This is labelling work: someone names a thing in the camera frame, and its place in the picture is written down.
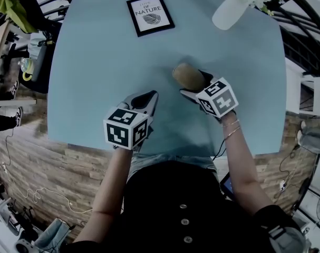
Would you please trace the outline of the black office chair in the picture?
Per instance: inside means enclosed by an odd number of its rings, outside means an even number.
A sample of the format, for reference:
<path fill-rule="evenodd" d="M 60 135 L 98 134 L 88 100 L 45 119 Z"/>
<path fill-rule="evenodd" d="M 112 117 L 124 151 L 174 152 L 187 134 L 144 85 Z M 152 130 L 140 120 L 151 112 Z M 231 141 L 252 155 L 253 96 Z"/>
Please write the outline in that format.
<path fill-rule="evenodd" d="M 40 70 L 37 81 L 35 82 L 24 81 L 22 78 L 23 72 L 21 71 L 19 75 L 19 82 L 22 83 L 26 88 L 31 89 L 35 92 L 47 94 L 49 90 L 49 79 L 50 79 L 50 71 L 52 66 L 52 58 L 55 51 L 56 40 L 60 32 L 61 23 L 58 21 L 54 21 L 46 18 L 37 0 L 19 0 L 19 1 L 27 12 L 27 19 L 29 23 L 32 24 L 34 28 L 38 30 L 37 33 L 41 31 L 46 36 L 45 45 L 47 46 L 47 50 L 44 56 L 44 61 L 43 61 L 42 68 Z M 28 46 L 27 46 L 27 51 L 25 52 L 15 51 L 14 57 L 15 58 L 28 57 Z"/>

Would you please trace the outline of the light blue table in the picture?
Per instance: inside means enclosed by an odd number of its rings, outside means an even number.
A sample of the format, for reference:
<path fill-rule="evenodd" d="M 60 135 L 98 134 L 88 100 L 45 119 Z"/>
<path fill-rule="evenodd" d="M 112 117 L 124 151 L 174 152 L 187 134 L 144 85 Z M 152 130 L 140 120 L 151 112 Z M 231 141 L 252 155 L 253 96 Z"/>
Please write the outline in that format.
<path fill-rule="evenodd" d="M 224 0 L 164 0 L 175 28 L 138 37 L 126 1 L 72 0 L 53 56 L 47 97 L 50 139 L 111 150 L 103 120 L 127 96 L 159 94 L 147 154 L 217 153 L 222 128 L 185 99 L 172 76 L 186 62 L 224 77 L 252 154 L 278 152 L 286 113 L 286 65 L 278 23 L 248 8 L 230 29 L 211 20 Z"/>

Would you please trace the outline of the black metal railing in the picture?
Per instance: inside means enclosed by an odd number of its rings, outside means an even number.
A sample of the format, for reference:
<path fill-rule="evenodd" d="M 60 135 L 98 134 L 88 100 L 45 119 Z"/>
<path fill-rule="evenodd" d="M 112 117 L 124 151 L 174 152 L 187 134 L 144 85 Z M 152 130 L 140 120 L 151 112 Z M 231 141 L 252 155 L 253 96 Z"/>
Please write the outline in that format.
<path fill-rule="evenodd" d="M 64 20 L 67 0 L 37 0 L 43 15 L 50 20 Z M 279 23 L 285 55 L 306 74 L 320 76 L 320 1 L 285 0 L 267 3 Z"/>

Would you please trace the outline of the clear bag with yellow cup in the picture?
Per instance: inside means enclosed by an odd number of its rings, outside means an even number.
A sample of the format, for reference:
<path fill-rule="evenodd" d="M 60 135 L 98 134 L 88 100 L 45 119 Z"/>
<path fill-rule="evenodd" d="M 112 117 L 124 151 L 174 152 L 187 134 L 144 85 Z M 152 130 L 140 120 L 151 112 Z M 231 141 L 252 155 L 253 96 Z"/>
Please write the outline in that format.
<path fill-rule="evenodd" d="M 28 57 L 23 57 L 18 62 L 24 81 L 37 81 L 47 50 L 45 42 L 46 36 L 41 31 L 30 35 Z"/>

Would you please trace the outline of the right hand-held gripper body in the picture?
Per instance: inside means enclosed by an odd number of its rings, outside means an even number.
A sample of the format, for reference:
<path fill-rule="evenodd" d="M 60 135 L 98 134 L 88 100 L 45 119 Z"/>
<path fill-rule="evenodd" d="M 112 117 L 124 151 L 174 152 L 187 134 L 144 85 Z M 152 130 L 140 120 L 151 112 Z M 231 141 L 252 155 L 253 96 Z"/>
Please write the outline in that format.
<path fill-rule="evenodd" d="M 203 110 L 218 119 L 238 106 L 238 101 L 230 84 L 220 78 L 196 95 Z"/>

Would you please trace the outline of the green jacket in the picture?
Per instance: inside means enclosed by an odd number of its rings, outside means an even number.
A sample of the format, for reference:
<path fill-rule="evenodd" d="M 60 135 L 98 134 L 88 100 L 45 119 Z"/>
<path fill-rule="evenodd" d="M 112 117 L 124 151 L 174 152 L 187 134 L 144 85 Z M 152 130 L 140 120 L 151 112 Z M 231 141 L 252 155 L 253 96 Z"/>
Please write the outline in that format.
<path fill-rule="evenodd" d="M 29 23 L 27 12 L 19 0 L 0 0 L 0 13 L 7 15 L 25 33 L 38 31 Z"/>

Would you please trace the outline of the person's right forearm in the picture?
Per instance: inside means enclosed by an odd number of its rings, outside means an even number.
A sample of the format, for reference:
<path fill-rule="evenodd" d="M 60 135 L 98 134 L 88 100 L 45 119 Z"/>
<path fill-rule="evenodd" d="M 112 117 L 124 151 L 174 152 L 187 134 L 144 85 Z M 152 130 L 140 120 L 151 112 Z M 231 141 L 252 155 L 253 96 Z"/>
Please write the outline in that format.
<path fill-rule="evenodd" d="M 249 214 L 273 204 L 261 188 L 257 169 L 233 111 L 221 118 L 232 190 L 237 202 Z"/>

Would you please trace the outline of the black picture frame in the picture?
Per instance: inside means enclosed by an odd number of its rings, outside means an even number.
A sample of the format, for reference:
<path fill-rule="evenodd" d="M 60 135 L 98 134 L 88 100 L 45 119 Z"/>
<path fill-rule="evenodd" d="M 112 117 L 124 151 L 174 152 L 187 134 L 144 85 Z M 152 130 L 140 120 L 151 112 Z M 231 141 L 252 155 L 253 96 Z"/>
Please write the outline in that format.
<path fill-rule="evenodd" d="M 138 37 L 175 28 L 164 0 L 126 1 Z"/>

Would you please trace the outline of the person's black shirt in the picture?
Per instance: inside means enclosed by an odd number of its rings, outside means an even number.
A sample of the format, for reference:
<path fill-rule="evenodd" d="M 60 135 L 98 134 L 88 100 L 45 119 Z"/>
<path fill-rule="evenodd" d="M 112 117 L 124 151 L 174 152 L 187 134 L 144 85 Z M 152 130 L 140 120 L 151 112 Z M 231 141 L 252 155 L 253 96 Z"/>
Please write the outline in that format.
<path fill-rule="evenodd" d="M 124 211 L 100 242 L 65 245 L 60 253 L 275 253 L 268 232 L 300 231 L 271 205 L 249 215 L 226 200 L 215 177 L 187 181 L 139 179 L 124 190 Z"/>

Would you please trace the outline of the black tablet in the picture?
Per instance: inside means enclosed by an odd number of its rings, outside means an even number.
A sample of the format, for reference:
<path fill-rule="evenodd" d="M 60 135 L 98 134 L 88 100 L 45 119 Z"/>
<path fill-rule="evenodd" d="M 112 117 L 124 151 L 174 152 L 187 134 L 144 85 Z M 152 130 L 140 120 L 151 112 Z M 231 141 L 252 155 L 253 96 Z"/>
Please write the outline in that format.
<path fill-rule="evenodd" d="M 224 196 L 229 198 L 232 201 L 235 201 L 235 196 L 232 190 L 230 173 L 228 172 L 225 177 L 220 182 L 220 188 Z"/>

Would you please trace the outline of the person's left forearm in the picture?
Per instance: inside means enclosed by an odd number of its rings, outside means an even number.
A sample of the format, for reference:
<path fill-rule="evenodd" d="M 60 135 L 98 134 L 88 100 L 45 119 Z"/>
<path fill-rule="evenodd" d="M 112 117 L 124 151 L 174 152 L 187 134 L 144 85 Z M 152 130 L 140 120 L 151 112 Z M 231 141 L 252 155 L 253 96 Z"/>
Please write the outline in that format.
<path fill-rule="evenodd" d="M 115 216 L 120 213 L 123 191 L 130 171 L 133 151 L 117 148 L 93 201 L 92 213 Z"/>

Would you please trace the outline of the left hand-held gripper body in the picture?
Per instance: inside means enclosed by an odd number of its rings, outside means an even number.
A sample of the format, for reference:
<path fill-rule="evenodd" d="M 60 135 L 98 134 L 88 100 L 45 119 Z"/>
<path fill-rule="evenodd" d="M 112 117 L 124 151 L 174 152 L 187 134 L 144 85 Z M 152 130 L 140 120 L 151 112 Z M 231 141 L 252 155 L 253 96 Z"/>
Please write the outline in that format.
<path fill-rule="evenodd" d="M 103 120 L 105 141 L 127 150 L 140 151 L 153 129 L 153 116 L 134 109 L 123 109 L 122 103 L 112 107 Z"/>

